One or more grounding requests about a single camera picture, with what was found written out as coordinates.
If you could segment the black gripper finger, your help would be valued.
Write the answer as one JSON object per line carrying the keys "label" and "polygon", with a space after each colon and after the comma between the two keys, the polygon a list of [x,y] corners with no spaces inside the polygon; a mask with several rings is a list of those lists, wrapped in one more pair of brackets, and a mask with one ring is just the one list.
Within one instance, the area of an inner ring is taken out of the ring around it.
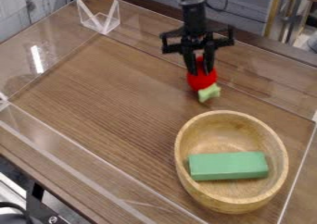
{"label": "black gripper finger", "polygon": [[214,42],[208,42],[205,47],[205,54],[204,54],[204,65],[205,65],[205,73],[210,74],[213,71],[214,66]]}
{"label": "black gripper finger", "polygon": [[187,71],[193,76],[197,75],[197,66],[196,66],[196,54],[190,46],[185,45],[182,47],[182,55],[186,63]]}

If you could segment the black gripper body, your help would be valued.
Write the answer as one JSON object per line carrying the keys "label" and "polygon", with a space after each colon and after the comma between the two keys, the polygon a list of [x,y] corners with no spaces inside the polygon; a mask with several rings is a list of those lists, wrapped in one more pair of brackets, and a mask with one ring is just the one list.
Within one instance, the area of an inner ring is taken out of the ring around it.
{"label": "black gripper body", "polygon": [[[169,39],[179,38],[181,41],[177,44],[169,44]],[[214,49],[232,46],[234,44],[234,28],[226,26],[225,28],[208,27],[208,31],[200,36],[192,36],[185,32],[185,28],[179,27],[175,30],[163,32],[159,35],[162,40],[162,53],[182,53],[182,48],[189,46],[193,50],[204,49],[209,42],[213,42]]]}

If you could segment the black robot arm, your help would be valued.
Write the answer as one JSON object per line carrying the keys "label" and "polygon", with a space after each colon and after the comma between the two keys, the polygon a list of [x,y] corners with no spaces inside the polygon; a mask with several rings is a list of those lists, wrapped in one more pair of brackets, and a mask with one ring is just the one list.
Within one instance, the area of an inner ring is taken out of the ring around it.
{"label": "black robot arm", "polygon": [[163,54],[179,53],[189,73],[198,75],[196,51],[204,51],[204,72],[209,75],[214,68],[216,51],[234,44],[234,30],[230,26],[214,29],[208,25],[208,0],[178,0],[183,25],[159,35]]}

